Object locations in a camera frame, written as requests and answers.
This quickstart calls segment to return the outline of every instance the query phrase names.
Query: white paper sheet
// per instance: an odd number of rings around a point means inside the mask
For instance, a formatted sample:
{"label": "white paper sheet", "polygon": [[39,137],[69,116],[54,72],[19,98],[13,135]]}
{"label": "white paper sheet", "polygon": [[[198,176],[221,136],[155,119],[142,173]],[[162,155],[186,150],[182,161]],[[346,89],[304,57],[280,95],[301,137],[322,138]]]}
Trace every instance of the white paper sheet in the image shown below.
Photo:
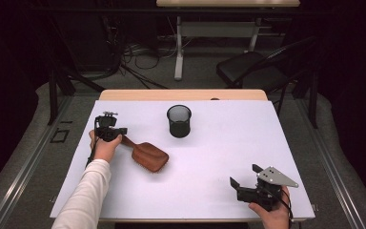
{"label": "white paper sheet", "polygon": [[[191,132],[169,133],[166,112],[183,104],[192,111]],[[112,180],[102,219],[258,219],[236,200],[230,177],[254,188],[252,164],[274,166],[299,184],[289,188],[296,219],[315,217],[293,156],[270,101],[96,101],[51,212],[55,218],[69,198],[91,153],[89,130],[103,112],[118,113],[116,128],[127,127],[135,143],[150,142],[170,160],[152,174],[132,160],[132,148],[120,145],[112,161]]]}

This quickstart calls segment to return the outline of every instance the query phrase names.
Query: white sleeve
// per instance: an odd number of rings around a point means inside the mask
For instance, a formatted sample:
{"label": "white sleeve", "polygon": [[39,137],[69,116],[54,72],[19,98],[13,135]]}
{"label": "white sleeve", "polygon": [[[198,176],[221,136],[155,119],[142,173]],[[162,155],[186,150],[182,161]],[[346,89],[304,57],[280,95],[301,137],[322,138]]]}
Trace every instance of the white sleeve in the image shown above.
{"label": "white sleeve", "polygon": [[52,228],[96,228],[111,175],[106,160],[92,161]]}

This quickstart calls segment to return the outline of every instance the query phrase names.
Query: human hand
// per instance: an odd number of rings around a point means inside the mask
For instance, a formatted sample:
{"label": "human hand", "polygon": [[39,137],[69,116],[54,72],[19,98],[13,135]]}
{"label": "human hand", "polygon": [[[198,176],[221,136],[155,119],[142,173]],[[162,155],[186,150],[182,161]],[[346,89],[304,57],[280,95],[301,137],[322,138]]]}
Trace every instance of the human hand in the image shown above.
{"label": "human hand", "polygon": [[110,142],[98,137],[94,138],[94,130],[89,132],[89,136],[91,137],[91,149],[93,149],[94,142],[96,142],[96,149],[93,159],[104,159],[110,163],[112,161],[112,157],[114,156],[115,148],[120,144],[123,136],[118,135],[117,138]]}
{"label": "human hand", "polygon": [[[282,200],[288,205],[290,200],[290,193],[286,186],[282,186]],[[289,210],[287,207],[278,202],[272,211],[268,212],[264,208],[262,208],[257,203],[250,203],[249,208],[254,210],[263,221],[263,226],[265,229],[288,229],[289,228]]]}

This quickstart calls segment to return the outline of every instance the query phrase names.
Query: table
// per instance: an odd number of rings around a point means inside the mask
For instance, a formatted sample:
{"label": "table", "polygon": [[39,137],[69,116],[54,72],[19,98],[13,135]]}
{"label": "table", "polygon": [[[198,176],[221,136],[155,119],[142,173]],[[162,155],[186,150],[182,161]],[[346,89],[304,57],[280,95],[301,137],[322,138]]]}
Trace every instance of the table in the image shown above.
{"label": "table", "polygon": [[[192,131],[169,134],[166,111],[174,104],[191,108]],[[292,178],[295,220],[315,217],[271,101],[260,90],[108,90],[93,107],[51,217],[76,187],[90,154],[88,131],[104,110],[117,112],[116,127],[128,127],[136,143],[148,141],[170,155],[152,174],[120,145],[112,161],[112,180],[101,220],[114,222],[243,222],[259,220],[236,200],[229,177],[254,187],[252,163]]]}
{"label": "table", "polygon": [[[157,0],[158,7],[165,8],[289,8],[298,7],[298,0]],[[177,16],[177,56],[174,79],[183,74],[182,36],[197,37],[251,37],[249,52],[254,50],[260,19],[254,22],[182,22]]]}

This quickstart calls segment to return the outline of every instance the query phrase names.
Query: spatula handle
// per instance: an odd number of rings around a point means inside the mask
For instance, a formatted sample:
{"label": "spatula handle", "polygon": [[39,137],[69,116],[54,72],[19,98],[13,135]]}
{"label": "spatula handle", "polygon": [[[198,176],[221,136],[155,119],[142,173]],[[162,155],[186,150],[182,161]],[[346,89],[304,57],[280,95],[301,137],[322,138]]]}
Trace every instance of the spatula handle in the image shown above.
{"label": "spatula handle", "polygon": [[130,147],[134,147],[135,143],[133,143],[129,138],[127,138],[125,135],[123,135],[123,140],[121,141],[122,144]]}

